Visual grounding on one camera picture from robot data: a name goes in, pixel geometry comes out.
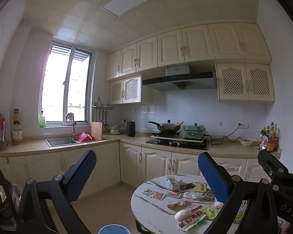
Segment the light green packet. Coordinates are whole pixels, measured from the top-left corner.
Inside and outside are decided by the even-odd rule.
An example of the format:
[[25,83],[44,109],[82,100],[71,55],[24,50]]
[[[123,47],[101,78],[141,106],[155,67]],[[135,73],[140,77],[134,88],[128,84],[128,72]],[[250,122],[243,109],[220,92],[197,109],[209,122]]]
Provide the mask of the light green packet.
[[205,215],[208,220],[214,220],[219,213],[219,209],[215,208],[213,205],[209,205],[207,208],[201,209],[201,212]]

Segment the green gold food bag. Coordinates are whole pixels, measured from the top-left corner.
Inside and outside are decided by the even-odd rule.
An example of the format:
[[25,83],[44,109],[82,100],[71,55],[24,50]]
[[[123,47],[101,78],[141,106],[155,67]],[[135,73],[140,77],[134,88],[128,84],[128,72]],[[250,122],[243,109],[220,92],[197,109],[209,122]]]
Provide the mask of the green gold food bag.
[[203,196],[203,199],[207,201],[215,202],[215,196],[211,189],[207,188],[206,191],[202,193],[202,196]]

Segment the large red white wrapper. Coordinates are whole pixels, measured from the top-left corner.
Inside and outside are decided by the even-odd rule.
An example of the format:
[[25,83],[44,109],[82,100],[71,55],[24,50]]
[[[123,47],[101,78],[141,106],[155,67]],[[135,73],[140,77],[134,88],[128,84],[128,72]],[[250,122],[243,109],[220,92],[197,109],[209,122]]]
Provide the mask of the large red white wrapper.
[[182,231],[188,231],[204,220],[206,215],[200,210],[190,215],[188,218],[177,224],[176,226]]

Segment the red white small sachet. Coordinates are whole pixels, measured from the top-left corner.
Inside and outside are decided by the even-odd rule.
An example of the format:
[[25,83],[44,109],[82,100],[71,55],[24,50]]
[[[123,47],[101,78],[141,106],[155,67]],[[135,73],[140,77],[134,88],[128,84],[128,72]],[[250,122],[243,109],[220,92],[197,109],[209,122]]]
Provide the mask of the red white small sachet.
[[190,205],[187,209],[190,210],[191,212],[196,212],[197,210],[201,209],[203,206],[198,203],[194,203]]

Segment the yellow soup packet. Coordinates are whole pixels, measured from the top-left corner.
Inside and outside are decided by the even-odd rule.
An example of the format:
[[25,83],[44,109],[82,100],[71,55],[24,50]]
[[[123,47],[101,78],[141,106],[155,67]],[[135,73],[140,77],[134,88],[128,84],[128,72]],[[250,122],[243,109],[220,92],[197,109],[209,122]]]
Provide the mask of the yellow soup packet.
[[194,183],[194,191],[199,193],[204,193],[207,190],[206,183]]

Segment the white steamed bun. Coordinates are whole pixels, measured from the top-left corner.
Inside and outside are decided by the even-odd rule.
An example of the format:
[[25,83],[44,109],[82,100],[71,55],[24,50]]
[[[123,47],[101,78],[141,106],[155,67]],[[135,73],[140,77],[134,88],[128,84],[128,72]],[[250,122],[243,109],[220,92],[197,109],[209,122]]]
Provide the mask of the white steamed bun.
[[175,219],[179,222],[185,220],[186,218],[188,218],[190,215],[192,215],[192,212],[188,209],[182,209],[179,210],[176,214],[175,214]]

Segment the small yellow silver sachet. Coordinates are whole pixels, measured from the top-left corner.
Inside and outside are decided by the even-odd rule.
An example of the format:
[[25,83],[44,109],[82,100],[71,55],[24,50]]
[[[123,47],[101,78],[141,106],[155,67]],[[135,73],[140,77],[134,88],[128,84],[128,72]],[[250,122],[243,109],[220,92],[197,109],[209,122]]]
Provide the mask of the small yellow silver sachet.
[[142,192],[143,194],[147,195],[147,196],[150,196],[150,195],[152,195],[152,194],[154,193],[154,191],[151,190],[151,189],[144,189],[144,190],[142,190],[141,192]]

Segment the large ginger root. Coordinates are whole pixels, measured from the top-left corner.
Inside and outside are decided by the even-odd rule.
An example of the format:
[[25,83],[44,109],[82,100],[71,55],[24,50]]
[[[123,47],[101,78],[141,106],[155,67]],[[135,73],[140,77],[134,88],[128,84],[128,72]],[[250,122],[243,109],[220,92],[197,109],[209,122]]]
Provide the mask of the large ginger root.
[[180,206],[180,202],[167,204],[167,208],[168,209],[173,209],[173,210],[177,209],[179,206]]

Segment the red checkered sachet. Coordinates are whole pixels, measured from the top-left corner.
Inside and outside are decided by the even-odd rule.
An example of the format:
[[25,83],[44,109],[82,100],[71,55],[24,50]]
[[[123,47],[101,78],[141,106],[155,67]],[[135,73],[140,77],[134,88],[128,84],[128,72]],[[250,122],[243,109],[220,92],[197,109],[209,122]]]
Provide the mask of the red checkered sachet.
[[166,196],[178,199],[178,198],[180,198],[181,194],[176,193],[176,192],[172,192],[172,191],[167,191]]
[[155,191],[151,194],[151,198],[156,199],[156,200],[160,200],[160,201],[162,201],[165,196],[166,196],[165,193],[157,192],[157,191]]

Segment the milk carton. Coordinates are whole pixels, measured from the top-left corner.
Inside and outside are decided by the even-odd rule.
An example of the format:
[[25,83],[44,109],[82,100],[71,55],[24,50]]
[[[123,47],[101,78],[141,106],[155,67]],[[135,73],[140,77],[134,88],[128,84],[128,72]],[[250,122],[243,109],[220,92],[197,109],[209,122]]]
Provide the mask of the milk carton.
[[167,187],[170,191],[178,191],[180,187],[184,184],[182,180],[177,180],[174,176],[166,177]]

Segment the clear plastic wrap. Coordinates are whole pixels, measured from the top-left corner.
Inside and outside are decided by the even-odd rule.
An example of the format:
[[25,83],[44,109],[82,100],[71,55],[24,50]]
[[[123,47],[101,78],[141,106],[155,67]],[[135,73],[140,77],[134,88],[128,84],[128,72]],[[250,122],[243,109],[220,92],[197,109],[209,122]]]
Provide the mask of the clear plastic wrap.
[[183,197],[191,200],[203,199],[204,195],[199,192],[185,192]]

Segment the black snack wrapper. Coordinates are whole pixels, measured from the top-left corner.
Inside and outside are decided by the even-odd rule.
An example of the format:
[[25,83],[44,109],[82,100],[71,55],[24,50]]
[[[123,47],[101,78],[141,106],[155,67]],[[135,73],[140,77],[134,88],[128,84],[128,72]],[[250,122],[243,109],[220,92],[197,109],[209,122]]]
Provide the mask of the black snack wrapper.
[[195,188],[195,184],[193,184],[193,183],[187,183],[187,184],[180,185],[179,188],[180,188],[182,191],[185,191],[185,190],[188,190],[188,189],[193,189],[193,188]]

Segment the lower kitchen cabinets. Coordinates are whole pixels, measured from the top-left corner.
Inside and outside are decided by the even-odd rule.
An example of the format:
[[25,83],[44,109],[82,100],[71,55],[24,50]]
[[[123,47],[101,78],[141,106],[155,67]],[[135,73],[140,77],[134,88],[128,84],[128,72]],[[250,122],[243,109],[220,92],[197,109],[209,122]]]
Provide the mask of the lower kitchen cabinets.
[[144,181],[170,174],[200,176],[200,150],[173,148],[112,139],[93,144],[48,147],[45,141],[28,141],[0,151],[0,169],[20,189],[32,177],[38,182],[63,174],[86,150],[97,163],[81,195],[83,197],[120,182],[137,187]]

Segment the white bowl on counter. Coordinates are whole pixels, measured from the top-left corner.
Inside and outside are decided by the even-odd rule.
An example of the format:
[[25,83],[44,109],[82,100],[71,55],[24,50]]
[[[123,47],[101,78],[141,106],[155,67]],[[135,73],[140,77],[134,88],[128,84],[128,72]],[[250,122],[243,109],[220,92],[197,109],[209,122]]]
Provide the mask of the white bowl on counter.
[[240,138],[239,142],[242,146],[249,147],[249,146],[254,146],[257,140],[252,138]]

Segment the wall power outlet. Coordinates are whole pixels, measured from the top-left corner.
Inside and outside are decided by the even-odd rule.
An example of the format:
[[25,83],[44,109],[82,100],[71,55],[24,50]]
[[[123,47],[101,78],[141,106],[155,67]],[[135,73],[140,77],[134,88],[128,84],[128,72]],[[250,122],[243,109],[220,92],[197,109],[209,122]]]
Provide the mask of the wall power outlet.
[[249,123],[238,123],[238,129],[248,129]]

